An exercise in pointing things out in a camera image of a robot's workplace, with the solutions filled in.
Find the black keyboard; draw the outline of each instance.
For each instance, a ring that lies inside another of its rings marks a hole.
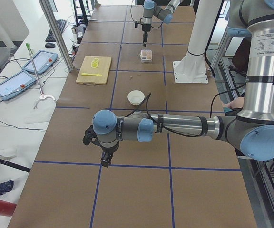
[[[65,30],[66,20],[56,20],[56,23],[57,23],[57,26],[58,26],[60,32],[63,33]],[[46,37],[45,42],[56,42],[51,29],[49,30],[49,33]]]

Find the cutting board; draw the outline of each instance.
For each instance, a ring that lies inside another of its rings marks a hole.
[[[98,67],[92,68],[91,62],[95,58],[99,59]],[[106,85],[111,62],[111,56],[85,56],[76,83]],[[100,74],[102,76],[83,76],[82,73]]]

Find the bowl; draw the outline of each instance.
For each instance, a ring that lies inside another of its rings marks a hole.
[[[139,90],[133,90],[128,93],[127,98],[131,105],[137,106],[145,99],[145,95]]]

